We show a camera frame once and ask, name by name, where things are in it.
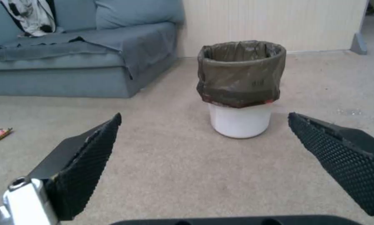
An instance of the floor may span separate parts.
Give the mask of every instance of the floor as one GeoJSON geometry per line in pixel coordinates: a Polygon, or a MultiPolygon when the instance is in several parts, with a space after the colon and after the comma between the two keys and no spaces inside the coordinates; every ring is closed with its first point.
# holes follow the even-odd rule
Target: floor
{"type": "Polygon", "coordinates": [[[216,133],[195,91],[197,62],[180,60],[132,99],[0,97],[0,198],[62,139],[121,112],[113,155],[83,213],[64,224],[138,218],[331,214],[374,224],[290,131],[296,111],[374,135],[374,18],[368,55],[289,54],[281,98],[262,135],[216,133]]]}

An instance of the garbage bag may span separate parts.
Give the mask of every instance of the garbage bag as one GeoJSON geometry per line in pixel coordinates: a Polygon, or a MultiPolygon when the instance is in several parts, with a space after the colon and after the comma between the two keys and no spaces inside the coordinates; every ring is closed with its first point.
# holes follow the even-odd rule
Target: garbage bag
{"type": "Polygon", "coordinates": [[[197,91],[208,103],[244,108],[280,98],[286,50],[264,41],[204,46],[198,55],[197,91]]]}

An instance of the blue blanket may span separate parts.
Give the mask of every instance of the blue blanket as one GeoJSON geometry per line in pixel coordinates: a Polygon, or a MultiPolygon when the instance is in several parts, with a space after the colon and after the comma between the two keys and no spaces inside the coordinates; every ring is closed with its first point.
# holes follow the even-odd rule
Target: blue blanket
{"type": "Polygon", "coordinates": [[[69,54],[117,52],[135,78],[147,67],[165,59],[176,49],[173,23],[146,24],[112,30],[50,34],[39,38],[19,38],[0,46],[0,61],[29,60],[69,54]]]}

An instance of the white paneled wall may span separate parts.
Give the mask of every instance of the white paneled wall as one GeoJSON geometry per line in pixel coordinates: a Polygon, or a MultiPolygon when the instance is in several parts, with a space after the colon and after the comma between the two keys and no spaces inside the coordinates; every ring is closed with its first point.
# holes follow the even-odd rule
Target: white paneled wall
{"type": "Polygon", "coordinates": [[[195,57],[203,45],[266,40],[288,51],[351,47],[367,0],[183,0],[186,23],[179,56],[195,57]]]}

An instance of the white trash can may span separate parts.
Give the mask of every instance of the white trash can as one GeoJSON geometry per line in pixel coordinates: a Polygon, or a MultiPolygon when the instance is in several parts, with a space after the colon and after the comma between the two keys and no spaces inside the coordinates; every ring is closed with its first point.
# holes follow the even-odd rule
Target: white trash can
{"type": "Polygon", "coordinates": [[[272,104],[246,108],[221,107],[208,103],[212,127],[231,138],[250,138],[264,132],[269,126],[272,104]]]}

